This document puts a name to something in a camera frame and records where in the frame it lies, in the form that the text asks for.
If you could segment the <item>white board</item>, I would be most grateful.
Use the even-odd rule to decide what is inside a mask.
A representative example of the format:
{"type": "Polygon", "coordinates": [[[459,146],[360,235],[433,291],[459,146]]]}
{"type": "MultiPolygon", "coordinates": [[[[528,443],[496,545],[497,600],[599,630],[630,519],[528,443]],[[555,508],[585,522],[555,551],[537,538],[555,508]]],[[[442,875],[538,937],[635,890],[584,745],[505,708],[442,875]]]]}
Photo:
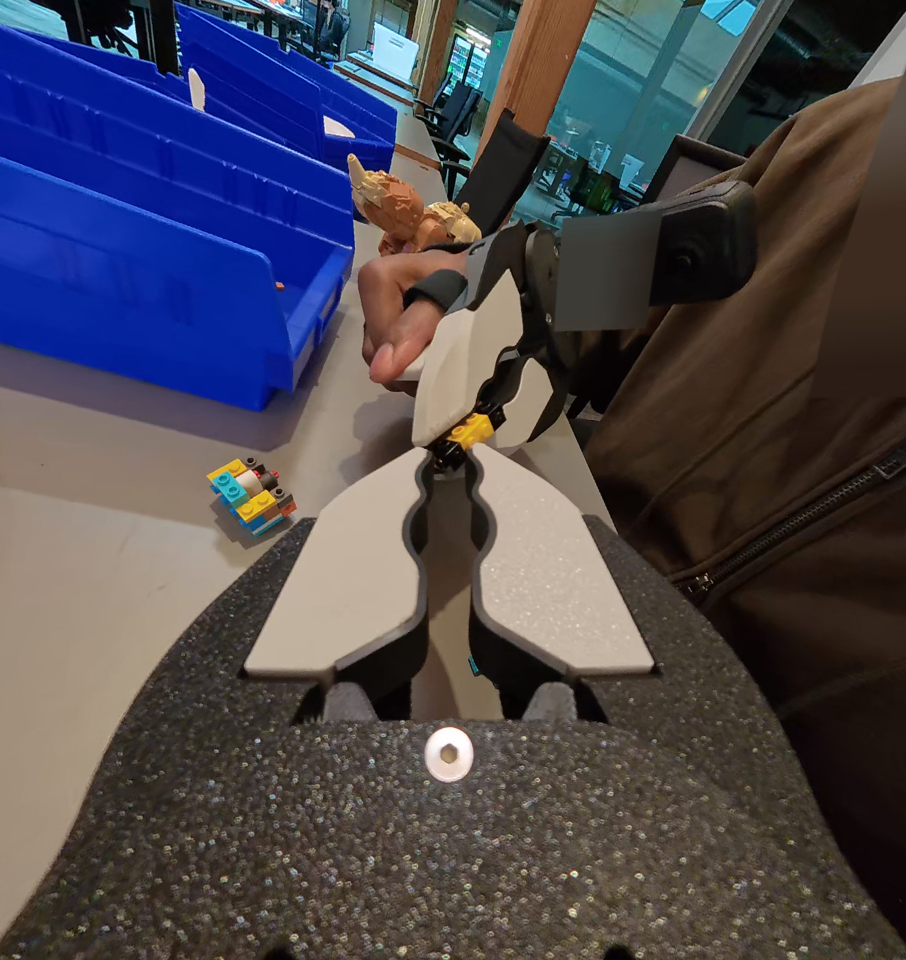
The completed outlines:
{"type": "Polygon", "coordinates": [[[418,53],[415,41],[380,22],[373,24],[372,63],[377,69],[410,82],[418,53]]]}

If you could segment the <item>yellow and black brick assembly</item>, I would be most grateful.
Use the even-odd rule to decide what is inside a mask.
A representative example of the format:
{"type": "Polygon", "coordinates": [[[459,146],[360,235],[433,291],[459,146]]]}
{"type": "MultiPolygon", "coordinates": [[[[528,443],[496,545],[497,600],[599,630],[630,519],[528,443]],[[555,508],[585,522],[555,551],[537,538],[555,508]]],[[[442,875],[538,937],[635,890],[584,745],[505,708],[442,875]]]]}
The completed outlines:
{"type": "Polygon", "coordinates": [[[502,404],[483,402],[464,420],[437,438],[429,446],[436,474],[452,474],[466,462],[466,454],[475,445],[488,441],[506,421],[502,404]]]}

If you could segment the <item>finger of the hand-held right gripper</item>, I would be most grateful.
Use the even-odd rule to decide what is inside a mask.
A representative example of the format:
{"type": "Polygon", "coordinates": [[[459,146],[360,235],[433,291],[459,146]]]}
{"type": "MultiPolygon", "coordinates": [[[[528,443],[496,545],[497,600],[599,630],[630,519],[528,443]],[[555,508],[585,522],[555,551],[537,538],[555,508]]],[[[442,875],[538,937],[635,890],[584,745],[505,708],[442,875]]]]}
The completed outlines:
{"type": "Polygon", "coordinates": [[[490,394],[505,418],[490,439],[491,448],[511,454],[542,434],[563,412],[568,388],[564,370],[546,368],[533,356],[509,360],[490,394]]]}
{"type": "Polygon", "coordinates": [[[521,297],[507,270],[475,308],[444,317],[424,352],[415,395],[411,442],[426,448],[474,410],[501,354],[523,336],[521,297]]]}

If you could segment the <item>tan and brown brick dinosaur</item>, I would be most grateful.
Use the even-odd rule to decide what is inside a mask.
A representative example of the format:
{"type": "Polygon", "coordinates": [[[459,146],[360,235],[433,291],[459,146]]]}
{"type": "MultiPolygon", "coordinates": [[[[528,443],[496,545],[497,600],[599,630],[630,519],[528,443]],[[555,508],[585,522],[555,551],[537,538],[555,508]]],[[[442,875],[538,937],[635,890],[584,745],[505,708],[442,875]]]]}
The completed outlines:
{"type": "Polygon", "coordinates": [[[460,206],[445,200],[426,205],[413,186],[385,171],[365,169],[354,153],[347,156],[347,163],[356,210],[384,232],[378,247],[382,257],[447,244],[470,246],[481,240],[469,203],[460,206]]]}

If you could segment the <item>multicoloured brick model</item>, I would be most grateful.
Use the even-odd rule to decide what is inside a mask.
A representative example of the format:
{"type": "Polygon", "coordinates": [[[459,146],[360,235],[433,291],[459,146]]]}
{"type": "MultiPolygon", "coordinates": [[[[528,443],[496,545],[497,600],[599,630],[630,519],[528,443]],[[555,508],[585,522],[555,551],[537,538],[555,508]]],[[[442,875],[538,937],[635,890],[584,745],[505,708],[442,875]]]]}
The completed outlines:
{"type": "Polygon", "coordinates": [[[282,485],[278,471],[258,456],[233,459],[209,472],[206,481],[218,504],[255,539],[292,522],[297,512],[294,496],[282,485]]]}

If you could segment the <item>wooden column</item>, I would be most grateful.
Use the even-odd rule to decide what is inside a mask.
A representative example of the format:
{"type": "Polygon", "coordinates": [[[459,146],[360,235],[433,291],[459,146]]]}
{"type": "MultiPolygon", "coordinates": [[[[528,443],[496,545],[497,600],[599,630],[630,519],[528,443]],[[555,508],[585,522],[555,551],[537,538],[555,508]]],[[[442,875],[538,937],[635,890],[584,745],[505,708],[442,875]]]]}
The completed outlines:
{"type": "Polygon", "coordinates": [[[542,136],[579,50],[596,1],[523,2],[496,86],[477,155],[503,111],[530,134],[542,136]]]}

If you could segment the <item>person in brown jacket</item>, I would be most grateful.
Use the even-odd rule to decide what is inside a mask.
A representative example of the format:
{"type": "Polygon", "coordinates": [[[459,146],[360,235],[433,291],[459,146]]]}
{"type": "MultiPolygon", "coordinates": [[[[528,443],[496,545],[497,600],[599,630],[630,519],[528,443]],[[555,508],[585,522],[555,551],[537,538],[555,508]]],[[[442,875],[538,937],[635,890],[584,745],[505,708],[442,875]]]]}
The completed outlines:
{"type": "Polygon", "coordinates": [[[620,535],[747,667],[906,942],[906,436],[853,464],[746,453],[591,472],[620,535]]]}

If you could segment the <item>blue storage bin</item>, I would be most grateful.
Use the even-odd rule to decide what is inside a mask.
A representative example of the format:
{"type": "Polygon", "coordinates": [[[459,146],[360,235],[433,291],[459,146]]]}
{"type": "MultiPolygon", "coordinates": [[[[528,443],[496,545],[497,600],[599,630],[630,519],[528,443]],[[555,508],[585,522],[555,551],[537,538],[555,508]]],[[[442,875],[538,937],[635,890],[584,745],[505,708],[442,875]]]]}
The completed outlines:
{"type": "Polygon", "coordinates": [[[292,392],[350,248],[291,261],[0,157],[0,344],[249,411],[292,392]],[[285,284],[284,291],[275,282],[285,284]]]}
{"type": "Polygon", "coordinates": [[[176,6],[182,65],[206,87],[206,111],[343,172],[355,154],[389,172],[397,111],[277,40],[190,6],[176,6]],[[324,134],[328,115],[354,139],[324,134]]]}
{"type": "Polygon", "coordinates": [[[354,247],[346,174],[2,25],[0,157],[193,226],[174,187],[354,247]]]}

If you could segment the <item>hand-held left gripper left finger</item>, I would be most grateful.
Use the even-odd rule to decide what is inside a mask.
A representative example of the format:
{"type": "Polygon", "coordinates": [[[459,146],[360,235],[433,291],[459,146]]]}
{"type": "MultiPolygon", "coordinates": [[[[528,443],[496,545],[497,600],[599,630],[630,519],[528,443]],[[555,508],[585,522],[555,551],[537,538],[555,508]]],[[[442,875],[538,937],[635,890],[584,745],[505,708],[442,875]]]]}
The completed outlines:
{"type": "Polygon", "coordinates": [[[429,647],[431,462],[414,448],[320,512],[244,663],[249,677],[351,682],[369,698],[411,682],[429,647]]]}

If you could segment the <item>person's right forearm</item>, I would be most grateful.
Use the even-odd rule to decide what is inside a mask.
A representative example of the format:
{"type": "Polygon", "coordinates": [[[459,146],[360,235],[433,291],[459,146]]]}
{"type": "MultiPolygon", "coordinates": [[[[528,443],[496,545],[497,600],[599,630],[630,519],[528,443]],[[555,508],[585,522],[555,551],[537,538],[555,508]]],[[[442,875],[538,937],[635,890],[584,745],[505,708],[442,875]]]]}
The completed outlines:
{"type": "Polygon", "coordinates": [[[900,78],[862,84],[795,114],[741,167],[758,262],[724,301],[651,313],[585,456],[594,474],[673,474],[775,447],[849,465],[906,436],[906,401],[812,398],[841,256],[900,78]]]}

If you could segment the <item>person's right hand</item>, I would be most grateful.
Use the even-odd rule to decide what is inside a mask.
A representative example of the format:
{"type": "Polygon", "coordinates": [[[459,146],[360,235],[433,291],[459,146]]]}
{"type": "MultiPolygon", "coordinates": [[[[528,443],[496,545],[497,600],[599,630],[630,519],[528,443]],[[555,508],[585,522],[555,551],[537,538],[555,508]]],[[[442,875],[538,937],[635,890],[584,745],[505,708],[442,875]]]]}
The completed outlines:
{"type": "Polygon", "coordinates": [[[414,396],[416,384],[398,377],[432,342],[444,310],[427,298],[403,306],[407,290],[432,273],[465,274],[467,253],[426,249],[380,257],[366,263],[358,278],[363,307],[363,360],[370,380],[392,392],[414,396]]]}

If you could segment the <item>black office chair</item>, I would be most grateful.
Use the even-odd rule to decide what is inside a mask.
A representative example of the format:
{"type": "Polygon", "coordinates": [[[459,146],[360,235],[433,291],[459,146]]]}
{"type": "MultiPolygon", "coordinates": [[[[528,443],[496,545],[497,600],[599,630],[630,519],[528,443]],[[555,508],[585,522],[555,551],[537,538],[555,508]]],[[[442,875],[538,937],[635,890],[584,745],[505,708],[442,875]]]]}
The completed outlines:
{"type": "Polygon", "coordinates": [[[504,109],[471,167],[444,163],[449,200],[468,211],[483,237],[494,234],[531,183],[549,144],[550,138],[529,133],[504,109]]]}
{"type": "Polygon", "coordinates": [[[417,100],[422,108],[419,119],[426,125],[441,161],[464,162],[468,159],[467,154],[456,146],[454,139],[463,127],[470,126],[480,98],[480,90],[460,81],[442,106],[417,100]]]}

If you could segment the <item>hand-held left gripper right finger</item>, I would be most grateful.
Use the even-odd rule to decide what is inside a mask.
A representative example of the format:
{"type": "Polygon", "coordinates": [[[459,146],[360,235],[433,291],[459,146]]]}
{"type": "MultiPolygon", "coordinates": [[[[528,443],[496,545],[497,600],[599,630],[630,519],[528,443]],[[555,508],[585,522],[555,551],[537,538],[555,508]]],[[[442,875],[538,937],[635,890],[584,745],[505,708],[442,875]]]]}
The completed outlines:
{"type": "Polygon", "coordinates": [[[507,698],[650,674],[654,659],[579,507],[484,443],[468,451],[469,644],[507,698]]]}

